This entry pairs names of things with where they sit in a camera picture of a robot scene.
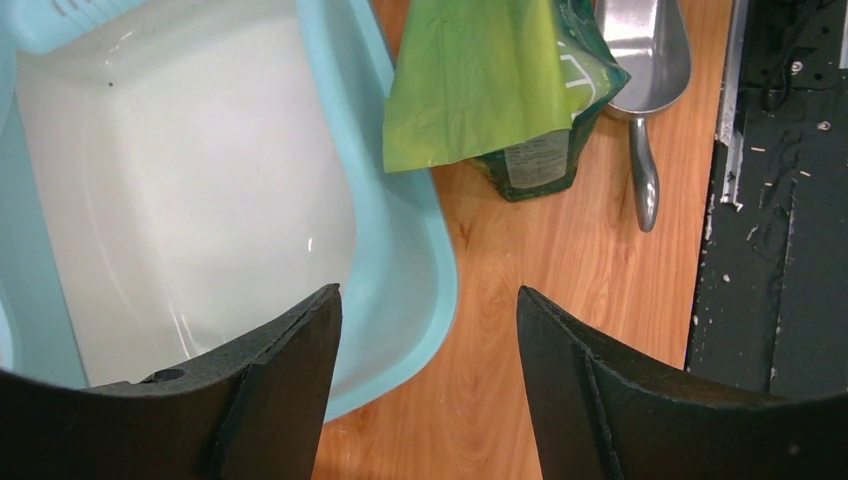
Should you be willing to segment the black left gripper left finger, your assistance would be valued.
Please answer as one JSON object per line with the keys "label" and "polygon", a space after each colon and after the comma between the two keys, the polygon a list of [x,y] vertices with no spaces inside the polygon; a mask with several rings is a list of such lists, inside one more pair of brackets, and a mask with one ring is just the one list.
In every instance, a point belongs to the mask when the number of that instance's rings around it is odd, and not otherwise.
{"label": "black left gripper left finger", "polygon": [[138,383],[1,376],[5,479],[308,479],[340,344],[328,284],[281,316]]}

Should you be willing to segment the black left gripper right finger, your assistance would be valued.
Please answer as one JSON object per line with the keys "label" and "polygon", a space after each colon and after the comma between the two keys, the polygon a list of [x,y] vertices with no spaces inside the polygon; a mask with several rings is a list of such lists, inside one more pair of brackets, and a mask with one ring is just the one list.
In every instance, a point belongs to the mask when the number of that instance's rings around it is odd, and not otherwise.
{"label": "black left gripper right finger", "polygon": [[534,288],[517,334],[547,479],[843,479],[847,398],[795,400],[673,368]]}

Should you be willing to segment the green cat litter bag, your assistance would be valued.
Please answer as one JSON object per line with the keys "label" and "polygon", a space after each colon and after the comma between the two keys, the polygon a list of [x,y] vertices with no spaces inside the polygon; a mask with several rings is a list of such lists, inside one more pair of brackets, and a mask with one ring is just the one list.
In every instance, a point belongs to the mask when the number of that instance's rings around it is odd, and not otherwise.
{"label": "green cat litter bag", "polygon": [[384,169],[472,161],[507,201],[562,192],[629,81],[589,1],[415,1],[385,104]]}

